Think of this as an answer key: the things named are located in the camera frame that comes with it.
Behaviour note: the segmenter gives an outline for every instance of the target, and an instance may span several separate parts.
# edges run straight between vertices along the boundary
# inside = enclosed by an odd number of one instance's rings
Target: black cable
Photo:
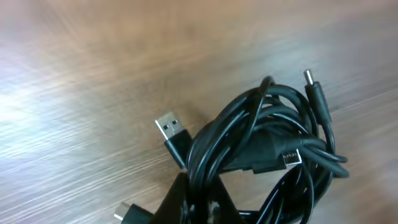
[[[339,165],[346,158],[335,155],[331,119],[322,88],[307,77],[309,101],[297,90],[276,85],[271,77],[260,87],[235,98],[194,138],[187,156],[190,193],[201,195],[215,175],[239,159],[255,133],[267,133],[273,139],[270,149],[277,155],[298,149],[303,157],[278,182],[259,210],[260,223],[308,223],[313,207],[328,189],[333,175],[347,177]],[[286,98],[295,110],[285,106]],[[318,125],[326,141],[319,139]]]

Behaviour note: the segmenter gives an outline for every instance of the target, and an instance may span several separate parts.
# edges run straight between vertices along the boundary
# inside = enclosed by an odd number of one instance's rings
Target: cord
[[[186,167],[191,195],[201,195],[213,178],[229,170],[232,161],[247,155],[248,145],[257,133],[266,134],[273,145],[272,155],[298,149],[303,157],[300,165],[289,170],[271,191],[258,212],[260,223],[308,223],[312,210],[327,191],[333,177],[348,177],[335,155],[335,139],[331,117],[319,82],[313,82],[306,70],[307,97],[285,85],[277,85],[271,77],[260,87],[248,90],[232,102],[194,137],[188,151]],[[280,101],[289,100],[294,108]],[[319,138],[318,125],[326,141]]]

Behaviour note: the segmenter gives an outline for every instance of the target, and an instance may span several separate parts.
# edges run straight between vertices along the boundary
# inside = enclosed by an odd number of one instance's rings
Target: wooden surface
[[[398,223],[397,11],[396,0],[0,1],[0,223],[117,223],[122,201],[156,211],[179,172],[156,118],[173,110],[195,134],[266,75],[303,90],[305,68],[351,172],[312,223]],[[258,209],[283,173],[223,179],[238,208]]]

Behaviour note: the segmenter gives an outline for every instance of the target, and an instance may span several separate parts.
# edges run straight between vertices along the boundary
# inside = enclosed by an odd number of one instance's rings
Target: micro usb connector
[[[155,120],[156,125],[165,138],[165,146],[180,167],[186,169],[185,161],[192,143],[191,135],[183,128],[177,115],[169,112]]]

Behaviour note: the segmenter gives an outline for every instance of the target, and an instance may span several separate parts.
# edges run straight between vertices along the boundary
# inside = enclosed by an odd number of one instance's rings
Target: wooden table
[[[195,134],[266,75],[323,83],[338,153],[312,223],[398,221],[395,0],[3,0],[0,223],[117,223],[154,212],[179,172],[154,120]],[[222,176],[258,209],[284,173]]]

